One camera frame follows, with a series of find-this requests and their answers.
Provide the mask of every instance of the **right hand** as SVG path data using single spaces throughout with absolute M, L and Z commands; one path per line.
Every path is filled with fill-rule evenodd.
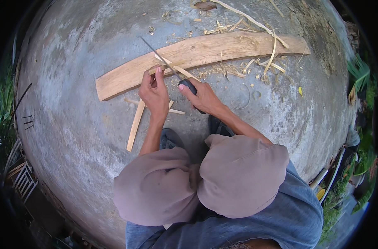
M 216 116 L 216 113 L 225 107 L 208 83 L 202 83 L 195 78 L 189 78 L 189 81 L 197 89 L 196 95 L 190 91 L 189 87 L 183 84 L 178 85 L 178 89 L 191 102 L 192 107 L 196 107 L 213 116 Z

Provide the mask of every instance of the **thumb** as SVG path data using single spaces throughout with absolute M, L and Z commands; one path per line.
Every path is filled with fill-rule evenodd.
M 189 87 L 185 86 L 184 84 L 180 84 L 178 85 L 178 90 L 190 101 L 196 101 L 197 100 L 197 96 L 194 95 L 191 90 L 189 89 Z

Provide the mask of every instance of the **shirt sleeve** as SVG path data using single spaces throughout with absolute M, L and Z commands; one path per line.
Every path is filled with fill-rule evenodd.
M 125 227 L 125 242 L 127 248 L 152 248 L 156 240 L 166 231 L 163 226 L 141 226 L 127 221 Z

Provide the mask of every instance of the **black knife handle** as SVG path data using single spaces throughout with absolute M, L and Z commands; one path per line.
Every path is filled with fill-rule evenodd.
M 195 88 L 195 86 L 192 85 L 192 83 L 186 78 L 184 80 L 181 80 L 180 82 L 178 82 L 178 85 L 180 84 L 183 84 L 184 86 L 187 86 L 189 87 L 189 90 L 194 94 L 196 95 L 197 93 L 197 89 Z M 205 112 L 202 112 L 201 110 L 197 109 L 201 114 L 206 114 Z

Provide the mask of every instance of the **left hand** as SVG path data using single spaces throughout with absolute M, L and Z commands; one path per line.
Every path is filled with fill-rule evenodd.
M 149 75 L 148 70 L 143 73 L 142 84 L 139 88 L 139 97 L 145 102 L 151 116 L 165 120 L 168 114 L 169 95 L 164 84 L 164 72 L 159 65 L 156 68 L 156 77 Z

